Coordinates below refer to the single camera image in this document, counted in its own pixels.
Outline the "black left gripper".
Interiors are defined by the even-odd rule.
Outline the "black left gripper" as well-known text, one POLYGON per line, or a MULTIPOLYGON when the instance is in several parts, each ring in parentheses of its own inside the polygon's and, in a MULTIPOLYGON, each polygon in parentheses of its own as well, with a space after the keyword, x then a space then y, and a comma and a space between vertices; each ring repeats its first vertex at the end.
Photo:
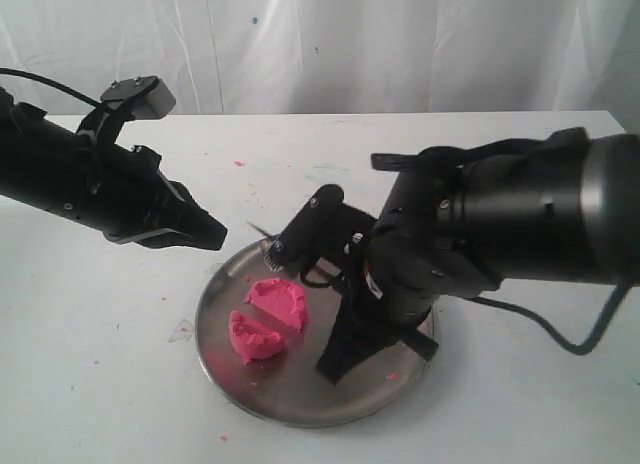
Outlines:
POLYGON ((220 250, 228 229, 182 183, 169 180, 160 162, 146 146, 91 150, 64 177, 66 218, 119 245, 220 250))

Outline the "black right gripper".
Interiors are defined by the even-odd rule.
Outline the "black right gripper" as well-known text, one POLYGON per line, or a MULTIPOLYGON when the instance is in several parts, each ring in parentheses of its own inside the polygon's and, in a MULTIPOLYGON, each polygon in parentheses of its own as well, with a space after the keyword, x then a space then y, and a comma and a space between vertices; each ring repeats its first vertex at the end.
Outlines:
POLYGON ((377 218, 345 209, 344 222, 362 238, 348 258, 349 306, 340 305, 316 363, 331 384, 396 344, 393 332, 421 324, 438 297, 476 298, 500 284, 461 234, 456 203, 396 208, 377 218))

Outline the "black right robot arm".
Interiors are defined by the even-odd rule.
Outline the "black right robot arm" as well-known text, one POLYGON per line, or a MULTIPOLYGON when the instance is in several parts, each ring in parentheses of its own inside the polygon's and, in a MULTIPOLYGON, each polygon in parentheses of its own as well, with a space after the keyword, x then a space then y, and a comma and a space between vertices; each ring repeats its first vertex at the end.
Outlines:
POLYGON ((639 283, 639 139, 592 138, 582 128, 543 140, 511 138, 472 149, 375 154, 397 178, 378 216, 317 193, 312 248, 337 267, 342 300, 317 368, 337 382, 403 342, 424 359, 419 331, 434 301, 451 296, 534 318, 564 350, 591 353, 639 283), (495 300, 508 279, 609 284, 587 337, 574 343, 548 320, 495 300))

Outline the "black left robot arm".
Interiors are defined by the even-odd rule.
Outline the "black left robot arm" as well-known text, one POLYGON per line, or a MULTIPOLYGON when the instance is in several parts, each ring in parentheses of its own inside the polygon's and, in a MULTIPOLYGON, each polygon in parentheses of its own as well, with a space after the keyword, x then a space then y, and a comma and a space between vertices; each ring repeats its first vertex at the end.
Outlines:
POLYGON ((157 78, 141 85, 126 81, 105 91, 71 132, 3 91, 2 195, 95 229, 116 244, 220 250, 226 227, 162 173, 161 155, 116 143, 125 123, 162 119, 175 104, 157 78))

